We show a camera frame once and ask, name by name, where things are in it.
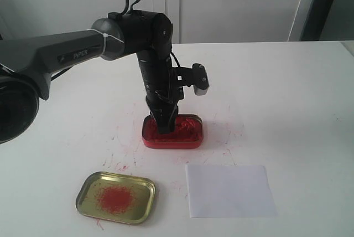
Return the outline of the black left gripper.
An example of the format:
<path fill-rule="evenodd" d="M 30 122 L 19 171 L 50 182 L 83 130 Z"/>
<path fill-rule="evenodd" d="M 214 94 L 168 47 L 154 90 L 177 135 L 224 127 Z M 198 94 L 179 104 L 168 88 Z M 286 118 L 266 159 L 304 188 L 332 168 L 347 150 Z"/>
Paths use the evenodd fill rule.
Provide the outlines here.
<path fill-rule="evenodd" d="M 179 114 L 179 87 L 171 55 L 159 55 L 154 49 L 137 53 L 138 63 L 146 91 L 150 115 L 160 134 L 173 132 Z"/>

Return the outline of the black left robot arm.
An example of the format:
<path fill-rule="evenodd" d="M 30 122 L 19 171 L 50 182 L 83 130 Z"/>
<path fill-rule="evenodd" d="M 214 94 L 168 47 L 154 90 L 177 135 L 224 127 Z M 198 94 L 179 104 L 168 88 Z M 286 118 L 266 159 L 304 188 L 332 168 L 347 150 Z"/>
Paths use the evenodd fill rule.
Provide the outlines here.
<path fill-rule="evenodd" d="M 146 102 L 160 133 L 175 128 L 176 73 L 171 63 L 173 25 L 162 13 L 111 12 L 87 30 L 1 41 L 1 142 L 21 135 L 34 121 L 39 100 L 73 66 L 100 57 L 112 61 L 135 54 Z"/>

